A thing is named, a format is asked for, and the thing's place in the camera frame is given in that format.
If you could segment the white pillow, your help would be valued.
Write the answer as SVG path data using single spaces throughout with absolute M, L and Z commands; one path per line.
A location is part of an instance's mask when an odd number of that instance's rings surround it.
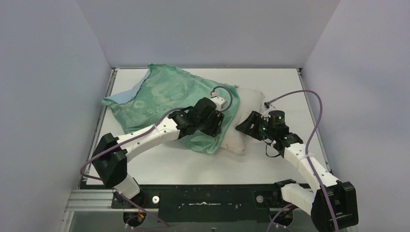
M 248 136 L 236 130 L 236 126 L 243 123 L 252 111 L 259 112 L 261 110 L 265 96 L 261 91 L 249 88 L 239 87 L 236 91 L 239 95 L 239 106 L 220 147 L 235 154 L 243 155 L 246 150 Z

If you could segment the green and blue pillowcase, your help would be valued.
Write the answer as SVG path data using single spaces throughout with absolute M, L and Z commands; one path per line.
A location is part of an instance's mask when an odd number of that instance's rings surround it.
M 168 110 L 194 106 L 203 97 L 210 97 L 219 82 L 194 75 L 168 64 L 149 64 L 141 81 L 130 90 L 105 97 L 102 105 L 111 112 L 125 134 L 141 130 L 157 122 Z M 220 148 L 230 123 L 239 107 L 240 97 L 236 87 L 224 84 L 226 89 L 216 91 L 228 100 L 220 134 L 213 138 L 197 131 L 180 142 L 194 152 L 215 154 Z

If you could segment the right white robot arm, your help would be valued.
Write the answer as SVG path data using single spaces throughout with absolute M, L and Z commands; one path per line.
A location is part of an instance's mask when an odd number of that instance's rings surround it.
M 307 213 L 320 232 L 334 232 L 359 222 L 356 189 L 342 182 L 306 152 L 303 140 L 290 132 L 285 113 L 273 110 L 264 116 L 256 111 L 235 128 L 256 140 L 270 140 L 278 154 L 291 163 L 306 180 L 310 190 L 293 180 L 276 182 L 272 200 L 278 206 L 291 203 Z

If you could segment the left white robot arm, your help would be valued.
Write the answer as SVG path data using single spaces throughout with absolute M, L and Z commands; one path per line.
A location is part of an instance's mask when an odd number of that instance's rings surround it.
M 128 162 L 162 143 L 178 140 L 197 131 L 209 137 L 221 132 L 224 119 L 223 97 L 202 98 L 194 106 L 167 112 L 160 120 L 139 131 L 115 137 L 107 133 L 99 140 L 92 155 L 92 165 L 105 188 L 116 189 L 131 206 L 138 206 L 143 193 L 128 173 Z

